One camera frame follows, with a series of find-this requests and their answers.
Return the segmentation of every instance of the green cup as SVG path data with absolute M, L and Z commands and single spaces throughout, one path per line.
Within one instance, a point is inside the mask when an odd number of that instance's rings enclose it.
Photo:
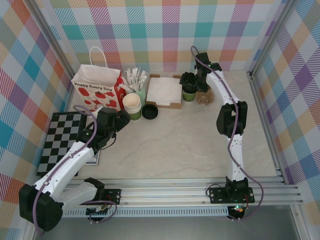
M 192 102 L 196 97 L 196 93 L 186 93 L 185 91 L 182 91 L 182 98 L 186 102 Z
M 136 113 L 129 113 L 131 120 L 138 120 L 141 118 L 141 109 Z

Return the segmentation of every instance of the red strawberry print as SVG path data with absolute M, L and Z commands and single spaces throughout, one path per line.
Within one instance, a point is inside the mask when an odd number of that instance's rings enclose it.
M 95 92 L 95 96 L 98 99 L 105 99 L 106 98 L 106 96 L 103 93 L 99 92 L 99 91 Z
M 111 107 L 111 108 L 116 108 L 117 107 L 117 102 L 115 100 L 110 100 L 110 103 L 106 104 L 107 107 Z
M 98 99 L 97 99 L 97 100 L 93 100 L 92 102 L 94 102 L 94 103 L 95 103 L 95 107 L 96 107 L 97 105 L 101 104 L 101 102 L 99 102 L 99 100 L 98 100 Z
M 82 96 L 89 96 L 90 94 L 88 93 L 87 90 L 85 90 L 83 87 L 78 88 L 79 92 L 81 93 Z
M 109 97 L 114 97 L 114 93 L 111 91 L 105 92 L 104 94 L 108 95 Z

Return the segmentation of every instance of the colorful plaid backdrop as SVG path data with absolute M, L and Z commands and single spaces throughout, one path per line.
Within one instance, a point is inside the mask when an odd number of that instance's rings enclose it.
M 286 175 L 320 233 L 320 0 L 299 1 L 257 76 Z
M 70 86 L 23 0 L 0 0 L 0 240 L 23 231 L 18 191 L 36 180 L 51 115 L 65 109 Z
M 36 0 L 78 69 L 98 46 L 111 68 L 189 71 L 190 46 L 224 70 L 249 68 L 280 0 Z M 95 49 L 94 63 L 103 63 Z

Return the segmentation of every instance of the gray floor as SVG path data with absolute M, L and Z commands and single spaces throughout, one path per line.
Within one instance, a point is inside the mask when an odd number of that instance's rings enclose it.
M 37 240 L 298 240 L 289 206 L 262 206 L 252 217 L 115 217 L 101 225 L 63 218 Z

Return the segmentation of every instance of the black cup lid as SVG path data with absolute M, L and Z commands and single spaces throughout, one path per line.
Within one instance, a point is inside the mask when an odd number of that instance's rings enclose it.
M 145 119 L 155 119 L 158 116 L 158 108 L 155 105 L 147 104 L 142 108 L 142 116 Z

